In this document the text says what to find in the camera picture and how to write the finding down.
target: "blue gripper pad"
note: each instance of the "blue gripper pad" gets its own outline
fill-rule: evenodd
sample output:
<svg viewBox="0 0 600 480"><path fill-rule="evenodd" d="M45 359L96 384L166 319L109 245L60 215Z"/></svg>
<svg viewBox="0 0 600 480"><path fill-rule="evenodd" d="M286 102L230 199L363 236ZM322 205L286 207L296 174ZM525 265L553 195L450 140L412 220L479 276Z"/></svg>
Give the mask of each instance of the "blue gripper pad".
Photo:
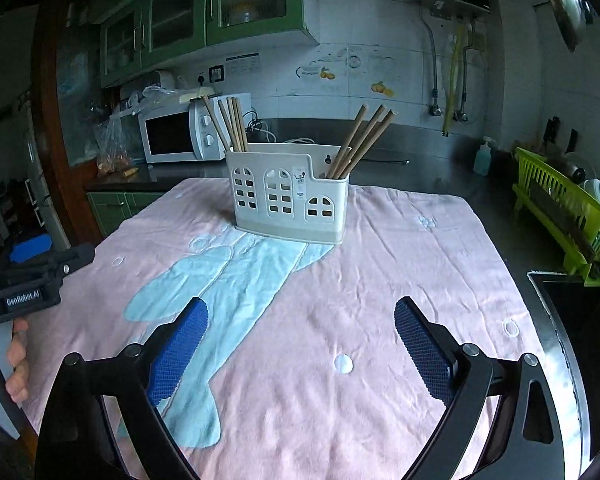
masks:
<svg viewBox="0 0 600 480"><path fill-rule="evenodd" d="M394 319L395 329L431 397L448 406L454 398L453 366L436 343L427 319L411 298L402 298L396 303Z"/></svg>
<svg viewBox="0 0 600 480"><path fill-rule="evenodd" d="M146 393L153 406L173 395L206 332L208 318L206 303L200 298L194 298L189 314L180 321L151 364Z"/></svg>

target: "yellow hose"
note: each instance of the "yellow hose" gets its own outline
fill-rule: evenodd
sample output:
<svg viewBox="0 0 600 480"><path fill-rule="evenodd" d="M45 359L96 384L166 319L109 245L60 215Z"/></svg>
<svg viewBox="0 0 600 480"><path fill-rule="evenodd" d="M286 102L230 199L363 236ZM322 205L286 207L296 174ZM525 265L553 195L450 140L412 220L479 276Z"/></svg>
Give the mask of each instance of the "yellow hose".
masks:
<svg viewBox="0 0 600 480"><path fill-rule="evenodd" d="M454 45L454 54L451 59L451 70L449 70L449 92L446 94L445 122L442 126L442 134L445 137L449 135L449 128L454 117L454 107L456 106L456 73L460 62L460 51L464 40L464 23L458 23L456 27L456 44Z"/></svg>

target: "pink cloth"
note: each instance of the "pink cloth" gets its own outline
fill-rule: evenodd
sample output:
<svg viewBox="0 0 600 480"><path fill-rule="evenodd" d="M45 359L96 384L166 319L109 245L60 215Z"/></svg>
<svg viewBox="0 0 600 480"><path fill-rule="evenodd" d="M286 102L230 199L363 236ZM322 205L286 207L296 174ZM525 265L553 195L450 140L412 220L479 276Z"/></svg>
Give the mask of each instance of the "pink cloth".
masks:
<svg viewBox="0 0 600 480"><path fill-rule="evenodd" d="M218 233L232 207L226 180L184 181L104 240L94 262L67 277L59 306L30 316L25 410L36 429L62 358L74 351L105 358L137 340L146 323L124 319L127 303L187 256L193 237ZM344 242L289 276L212 378L220 441L183 450L198 475L401 478L444 412L395 331L403 296L489 356L544 358L516 285L464 200L350 186ZM508 319L517 337L505 332ZM353 360L350 374L334 369L341 353ZM115 428L120 413L114 402L109 407ZM494 408L488 401L458 478L474 468ZM142 478L129 439L120 447L130 473Z"/></svg>

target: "electrical outlet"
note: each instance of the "electrical outlet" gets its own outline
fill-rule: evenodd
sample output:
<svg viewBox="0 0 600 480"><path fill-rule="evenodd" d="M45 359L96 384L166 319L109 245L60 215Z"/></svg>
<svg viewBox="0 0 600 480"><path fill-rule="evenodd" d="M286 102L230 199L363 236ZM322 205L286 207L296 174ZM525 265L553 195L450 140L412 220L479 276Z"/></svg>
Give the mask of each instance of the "electrical outlet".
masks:
<svg viewBox="0 0 600 480"><path fill-rule="evenodd" d="M487 51L487 36L481 32L474 32L474 49L480 52Z"/></svg>

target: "human hand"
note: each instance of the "human hand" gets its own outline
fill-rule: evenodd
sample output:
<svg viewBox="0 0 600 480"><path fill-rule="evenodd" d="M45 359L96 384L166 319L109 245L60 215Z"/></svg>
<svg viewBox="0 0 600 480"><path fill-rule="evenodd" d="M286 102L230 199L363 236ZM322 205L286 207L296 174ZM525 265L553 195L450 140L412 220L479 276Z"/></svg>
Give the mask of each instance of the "human hand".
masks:
<svg viewBox="0 0 600 480"><path fill-rule="evenodd" d="M26 361L27 351L24 348L24 342L18 334L19 331L28 330L29 323L21 317L13 320L13 337L11 345L7 349L7 359L13 366L13 374L6 380L5 388L11 396L13 402L22 402L29 398L27 383L29 381L29 363Z"/></svg>

